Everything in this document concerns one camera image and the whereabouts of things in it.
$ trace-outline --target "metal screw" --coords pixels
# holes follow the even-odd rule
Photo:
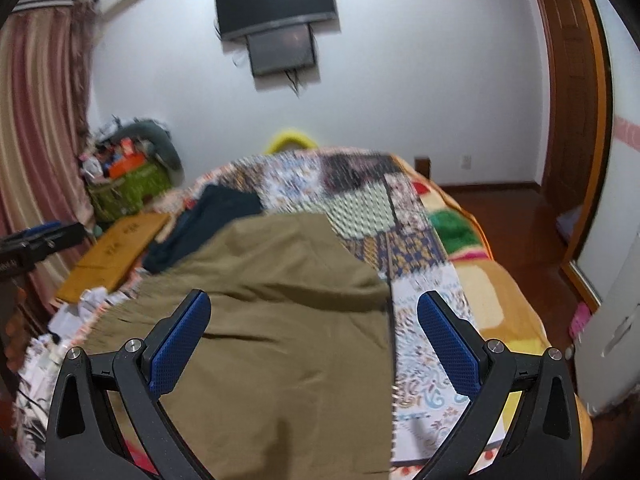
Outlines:
[[[550,348],[548,352],[549,357],[551,357],[554,361],[559,361],[560,359],[562,359],[562,352],[557,348]]]
[[[137,352],[138,350],[140,350],[140,347],[142,346],[142,341],[140,341],[140,339],[129,339],[125,345],[124,345],[124,349],[127,352]]]
[[[489,339],[486,346],[494,354],[501,354],[504,352],[504,343],[498,339]]]
[[[79,355],[82,353],[82,350],[79,346],[74,346],[73,348],[70,348],[69,351],[66,353],[66,356],[69,359],[76,359],[77,357],[79,357]]]

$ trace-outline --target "wooden door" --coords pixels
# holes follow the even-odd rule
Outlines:
[[[542,192],[558,213],[585,199],[596,145],[598,95],[581,0],[538,0],[551,78],[551,123]]]

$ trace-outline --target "khaki fabric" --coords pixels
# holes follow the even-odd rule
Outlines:
[[[210,323],[161,402],[215,478],[388,477],[388,286],[324,215],[233,222],[104,314],[86,350],[146,336],[192,288],[209,294]]]

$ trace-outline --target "curtain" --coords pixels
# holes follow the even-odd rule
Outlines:
[[[43,222],[93,222],[76,156],[87,134],[91,4],[9,16],[0,30],[0,237]],[[41,304],[88,247],[30,273]]]

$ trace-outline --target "pink wall stripe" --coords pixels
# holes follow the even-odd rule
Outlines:
[[[640,152],[640,126],[637,124],[616,117],[613,121],[613,137]]]

